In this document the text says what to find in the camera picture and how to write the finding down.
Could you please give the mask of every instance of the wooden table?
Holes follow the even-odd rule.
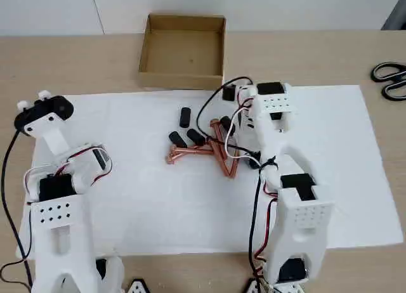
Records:
[[[142,39],[142,35],[0,37],[3,153],[13,133],[16,102],[34,100],[40,89],[54,94],[140,91],[136,72]],[[226,36],[225,57],[227,79],[248,75],[257,81],[297,86],[360,84],[406,226],[406,103],[382,99],[381,85],[369,79],[369,70],[379,62],[406,62],[406,32],[231,33]],[[6,194],[16,221],[22,212],[22,175],[30,166],[33,148],[33,139],[20,138],[9,161]],[[3,210],[0,229],[0,262],[5,263],[14,260],[16,243]],[[246,254],[127,257],[124,264],[126,283],[143,277],[153,293],[236,293],[250,275]],[[10,268],[6,275],[25,279],[22,267]],[[305,289],[313,293],[405,292],[406,246],[328,251],[319,278]],[[0,283],[0,292],[25,291]]]

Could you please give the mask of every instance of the copper tube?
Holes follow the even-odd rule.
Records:
[[[181,148],[181,149],[186,149],[186,150],[190,150],[190,149],[197,149],[197,148],[199,148],[199,146],[197,146],[197,145],[194,145],[194,146],[192,146],[192,147],[188,147],[188,148],[183,148],[183,147],[177,147],[176,145],[171,145],[171,147],[169,148],[169,154],[170,155],[176,155],[177,154],[177,149],[179,149],[179,148]]]
[[[220,121],[217,120],[217,119],[213,119],[210,122],[210,126],[213,128],[217,140],[219,140],[220,142],[224,142],[223,136],[221,135],[220,125],[221,125]],[[226,151],[224,149],[224,145],[218,144],[218,146],[219,146],[219,149],[220,149],[221,156],[222,156],[223,160],[225,161],[227,159],[227,154],[226,154]]]
[[[220,165],[220,168],[223,171],[223,174],[226,177],[228,177],[229,176],[228,169],[221,156],[220,149],[218,148],[218,144],[215,144],[213,140],[208,140],[207,142],[210,144],[211,148],[213,148],[214,156],[216,157],[216,160],[217,160],[218,164]]]
[[[210,149],[193,149],[193,148],[180,148],[177,147],[174,151],[175,153],[194,153],[196,155],[213,155],[214,152]]]
[[[234,179],[235,175],[237,174],[237,167],[239,165],[239,159],[233,159],[233,164],[231,165],[230,175],[229,177]]]
[[[178,160],[179,158],[183,157],[184,155],[188,155],[188,154],[189,154],[189,153],[187,153],[187,152],[178,153],[178,154],[175,154],[175,155],[169,154],[169,155],[167,155],[167,156],[165,157],[165,161],[166,161],[166,163],[168,163],[168,164],[174,164],[174,163],[175,163],[175,160]]]

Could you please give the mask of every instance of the white robotic arm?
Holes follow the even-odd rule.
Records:
[[[263,269],[266,282],[282,292],[320,271],[334,205],[328,188],[315,178],[311,162],[285,137],[294,127],[290,88],[278,82],[236,88],[238,97],[252,104],[247,117],[252,119],[261,164],[275,162],[262,172],[267,189],[278,199]]]
[[[70,145],[65,120],[74,107],[64,97],[41,92],[34,105],[25,101],[18,108],[15,127],[42,138],[53,154],[52,164],[35,167],[24,178],[31,201],[36,260],[31,292],[123,292],[120,258],[102,261],[102,272],[96,266],[89,205],[83,195],[111,170],[110,157],[101,145]]]

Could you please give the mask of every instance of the scissors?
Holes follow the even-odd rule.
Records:
[[[395,73],[390,73],[388,75],[379,75],[378,72],[382,68],[394,68],[394,69],[397,69],[397,71]],[[405,65],[402,65],[400,63],[395,63],[395,62],[380,63],[379,65],[377,65],[375,68],[372,69],[372,71],[370,72],[370,78],[374,82],[392,81],[391,84],[388,84],[382,88],[381,94],[387,100],[389,100],[389,101],[406,100],[406,94],[405,95],[391,94],[392,90],[406,86],[406,66]]]

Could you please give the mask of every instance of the open cardboard box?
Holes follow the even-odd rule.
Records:
[[[139,78],[145,87],[216,89],[223,83],[222,16],[149,14]]]

